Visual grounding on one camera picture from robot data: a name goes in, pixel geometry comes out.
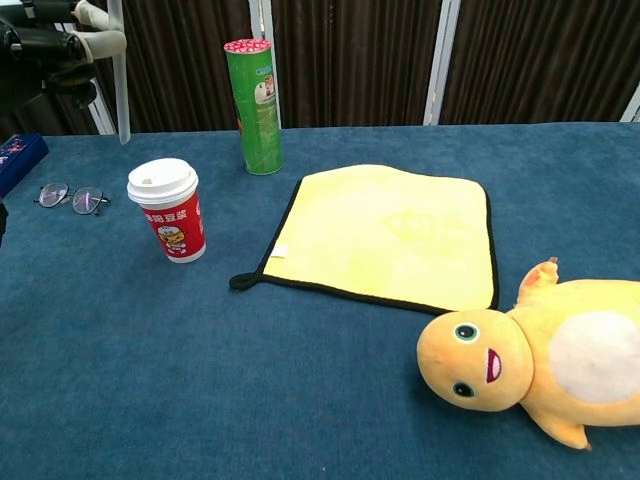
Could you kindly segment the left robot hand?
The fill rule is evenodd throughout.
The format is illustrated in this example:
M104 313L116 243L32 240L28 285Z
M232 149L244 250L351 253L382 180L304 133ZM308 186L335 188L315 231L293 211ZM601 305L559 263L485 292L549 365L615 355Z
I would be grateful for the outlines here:
M95 63L122 61L127 49L123 3L1 3L1 114L46 93L68 96L78 109L97 97Z

